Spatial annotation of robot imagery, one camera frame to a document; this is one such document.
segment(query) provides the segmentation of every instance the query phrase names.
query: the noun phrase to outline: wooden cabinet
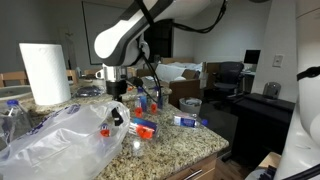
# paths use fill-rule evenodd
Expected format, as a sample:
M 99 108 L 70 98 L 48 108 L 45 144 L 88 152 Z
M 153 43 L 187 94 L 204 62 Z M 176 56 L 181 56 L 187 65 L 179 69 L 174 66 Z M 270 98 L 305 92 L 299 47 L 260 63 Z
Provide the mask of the wooden cabinet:
M 194 180 L 210 180 L 214 179 L 214 169 L 216 166 L 217 154 L 213 154 L 196 164 L 170 176 L 167 180 L 179 180 L 192 176 Z

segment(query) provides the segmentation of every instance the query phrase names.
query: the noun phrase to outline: clear plastic bag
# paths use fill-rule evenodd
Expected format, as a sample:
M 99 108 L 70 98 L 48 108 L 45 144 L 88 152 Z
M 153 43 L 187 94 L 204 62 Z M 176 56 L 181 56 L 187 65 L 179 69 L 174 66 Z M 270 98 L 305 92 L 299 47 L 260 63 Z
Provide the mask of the clear plastic bag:
M 123 123 L 104 137 L 100 126 L 114 108 Z M 0 173 L 10 180 L 93 179 L 121 152 L 129 124 L 129 109 L 119 102 L 64 108 L 0 152 Z

